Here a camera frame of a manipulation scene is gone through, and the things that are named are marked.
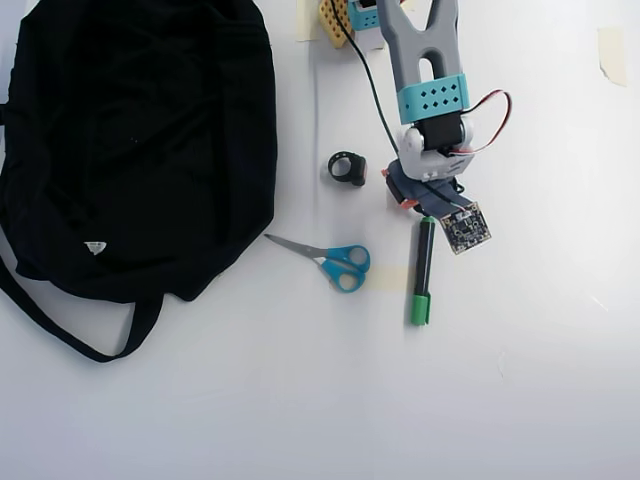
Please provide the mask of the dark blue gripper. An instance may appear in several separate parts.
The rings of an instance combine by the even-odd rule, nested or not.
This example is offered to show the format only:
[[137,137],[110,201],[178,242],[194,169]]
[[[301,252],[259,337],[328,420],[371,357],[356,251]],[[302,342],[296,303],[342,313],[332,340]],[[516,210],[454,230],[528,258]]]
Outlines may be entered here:
[[413,209],[424,216],[441,219],[473,203],[462,195],[455,178],[430,182],[413,180],[404,173],[398,159],[383,170],[383,176],[391,196],[404,210]]

